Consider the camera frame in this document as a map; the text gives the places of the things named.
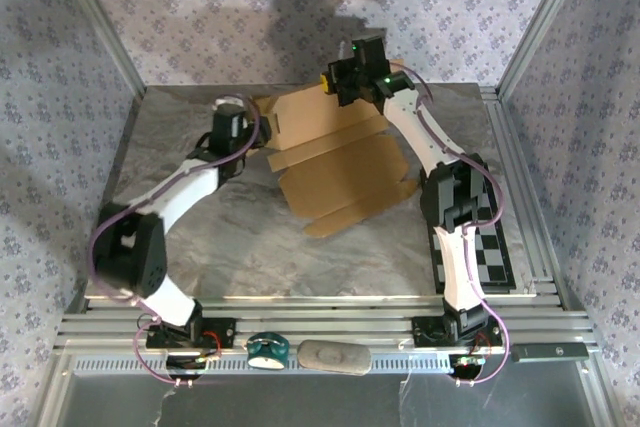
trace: cardboard box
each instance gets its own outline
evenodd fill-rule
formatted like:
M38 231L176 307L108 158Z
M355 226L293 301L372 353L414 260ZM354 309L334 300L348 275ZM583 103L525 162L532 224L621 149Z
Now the cardboard box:
M292 212L311 219L304 231L326 237L409 198L417 188L396 140L375 106L339 107L320 85L256 100L278 150L269 156Z

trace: black mounting plate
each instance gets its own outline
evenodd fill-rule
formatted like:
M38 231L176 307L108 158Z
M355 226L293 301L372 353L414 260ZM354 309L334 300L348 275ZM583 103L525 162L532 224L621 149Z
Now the black mounting plate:
M502 345L502 335L498 322L493 317L489 317L487 325L474 332L472 336L463 337L455 344L452 344L444 330L442 316L434 317L414 317L411 319L411 332L413 334L413 344L415 347L452 347L469 346L475 343L478 333L482 332L487 336L491 346Z
M220 340L220 349L233 348L233 339L236 335L236 319L227 317L204 317L202 319L202 333L214 332ZM180 341L170 332L167 332L162 326L153 325L149 328L147 334L147 349L170 349L170 350L193 350L198 348L215 347L211 337L203 335L192 345L185 345L184 340Z

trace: black and white checkerboard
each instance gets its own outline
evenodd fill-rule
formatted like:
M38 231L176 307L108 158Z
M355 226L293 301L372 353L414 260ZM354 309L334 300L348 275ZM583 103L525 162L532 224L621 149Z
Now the black and white checkerboard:
M485 181L482 205L478 211L480 220L489 220L497 208L496 205L493 188ZM429 236L436 292L441 294L444 292L442 250L438 236L431 226L429 226ZM502 230L502 222L498 221L491 227L476 230L476 257L478 259L478 276L486 293L508 293L511 289L515 289L516 283Z

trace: wall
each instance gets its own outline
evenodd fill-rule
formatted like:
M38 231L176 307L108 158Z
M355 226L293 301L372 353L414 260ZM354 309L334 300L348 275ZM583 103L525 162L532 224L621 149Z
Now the wall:
M569 285L640 425L640 2L566 0L509 107Z
M2 0L0 425L24 425L132 94L75 0Z
M100 0L149 84L317 80L386 29L427 80L495 85L540 0Z

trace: gray marble table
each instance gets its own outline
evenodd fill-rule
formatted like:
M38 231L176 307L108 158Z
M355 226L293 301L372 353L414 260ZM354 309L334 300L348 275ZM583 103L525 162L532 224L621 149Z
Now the gray marble table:
M432 86L432 114L467 152L478 152L505 192L500 156L475 84ZM209 130L211 99L234 87L149 88L136 120L115 199L138 196L171 174ZM253 92L265 92L254 88ZM397 133L417 176L417 157ZM220 296L431 295L435 293L427 229L416 193L409 200L326 239L306 236L270 171L267 153L202 200L167 236L169 274L188 294ZM507 192L503 218L517 288L532 278Z

